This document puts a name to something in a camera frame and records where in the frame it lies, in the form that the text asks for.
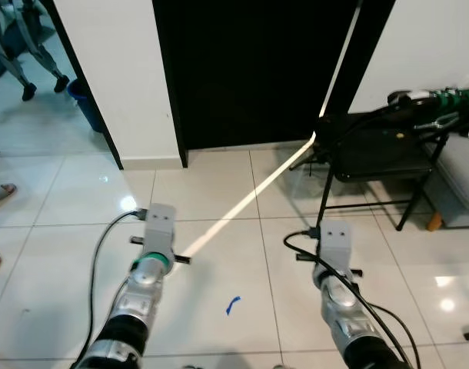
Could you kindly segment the grey cushioned ottoman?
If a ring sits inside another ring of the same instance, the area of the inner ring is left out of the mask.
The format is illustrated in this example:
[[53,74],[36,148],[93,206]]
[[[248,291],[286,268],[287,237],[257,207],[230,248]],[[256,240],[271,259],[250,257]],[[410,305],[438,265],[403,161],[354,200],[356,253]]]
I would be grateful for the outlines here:
[[469,138],[449,136],[425,190],[445,226],[469,228]]

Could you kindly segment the grey walking frame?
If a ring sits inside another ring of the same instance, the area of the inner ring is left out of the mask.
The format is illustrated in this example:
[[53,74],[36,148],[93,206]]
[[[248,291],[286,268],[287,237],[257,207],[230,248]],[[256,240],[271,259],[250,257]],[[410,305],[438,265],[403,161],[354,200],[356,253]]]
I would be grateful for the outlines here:
[[10,18],[16,25],[18,35],[27,46],[28,53],[56,78],[53,87],[55,94],[64,91],[70,82],[70,78],[58,69],[52,54],[42,44],[46,27],[40,18],[44,11],[38,0],[0,0],[0,64],[22,85],[23,101],[34,98],[37,87],[27,80],[23,67],[18,63],[19,53],[4,43],[4,32],[8,28],[8,25],[4,24],[6,18]]

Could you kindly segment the blue bin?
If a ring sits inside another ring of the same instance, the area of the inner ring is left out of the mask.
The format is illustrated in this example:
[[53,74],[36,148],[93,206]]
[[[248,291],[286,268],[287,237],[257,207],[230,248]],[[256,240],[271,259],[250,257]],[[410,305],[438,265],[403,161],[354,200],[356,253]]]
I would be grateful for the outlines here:
[[76,78],[72,83],[67,85],[66,91],[67,95],[76,102],[80,112],[83,113],[87,123],[89,123],[91,130],[104,134],[107,129],[105,129],[105,124],[101,122],[100,112],[91,105],[91,91],[86,81]]

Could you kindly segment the black door frame post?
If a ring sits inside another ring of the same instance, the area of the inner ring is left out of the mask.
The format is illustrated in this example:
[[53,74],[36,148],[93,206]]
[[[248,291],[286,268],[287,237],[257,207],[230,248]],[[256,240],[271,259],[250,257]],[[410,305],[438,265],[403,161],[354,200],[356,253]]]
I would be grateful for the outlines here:
[[[69,34],[67,34],[65,23],[62,21],[62,18],[60,18],[60,14],[58,13],[58,7],[56,7],[55,0],[40,1],[42,3],[42,7],[44,7],[45,10],[48,11],[49,17],[51,17],[52,19],[52,24],[55,26],[55,30],[58,33],[60,42],[62,43],[62,47],[65,49],[65,53],[68,57],[68,60],[72,64],[74,73],[78,77],[78,80],[83,81],[84,86],[87,87],[88,82],[86,75],[75,52],[72,40],[70,40]],[[91,116],[93,117],[94,122],[96,122],[98,126],[101,127],[102,137],[104,137],[105,141],[107,142],[109,151],[111,152],[111,155],[115,160],[116,166],[118,166],[119,170],[124,170],[125,166],[122,163],[121,155],[119,154],[118,148],[116,148],[114,138],[111,136],[111,133],[109,133],[107,123],[105,123],[104,120],[104,116],[101,115],[100,108],[98,108],[97,102],[94,100],[93,96],[89,96],[89,98],[86,99],[85,105],[88,106],[88,109],[91,112]]]

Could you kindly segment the black door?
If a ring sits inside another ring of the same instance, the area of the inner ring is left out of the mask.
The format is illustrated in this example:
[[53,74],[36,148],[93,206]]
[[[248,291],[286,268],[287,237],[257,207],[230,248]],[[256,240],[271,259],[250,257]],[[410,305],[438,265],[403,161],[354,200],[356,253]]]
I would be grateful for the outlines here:
[[397,0],[151,0],[183,166],[304,140],[355,100]]

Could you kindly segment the green hanger bundle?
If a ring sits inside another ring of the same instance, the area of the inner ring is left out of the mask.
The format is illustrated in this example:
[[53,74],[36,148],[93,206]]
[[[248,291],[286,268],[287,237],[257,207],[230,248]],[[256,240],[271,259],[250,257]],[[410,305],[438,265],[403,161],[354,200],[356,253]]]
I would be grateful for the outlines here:
[[469,88],[400,89],[387,95],[389,105],[423,116],[469,111]]

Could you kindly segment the silver metal clip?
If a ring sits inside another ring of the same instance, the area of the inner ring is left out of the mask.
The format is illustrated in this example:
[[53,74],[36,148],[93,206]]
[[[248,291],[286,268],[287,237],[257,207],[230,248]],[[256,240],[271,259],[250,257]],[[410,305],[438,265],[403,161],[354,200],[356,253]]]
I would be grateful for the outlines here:
[[420,135],[442,135],[452,132],[458,128],[460,123],[460,114],[450,113],[439,116],[435,121],[414,125],[414,132]]

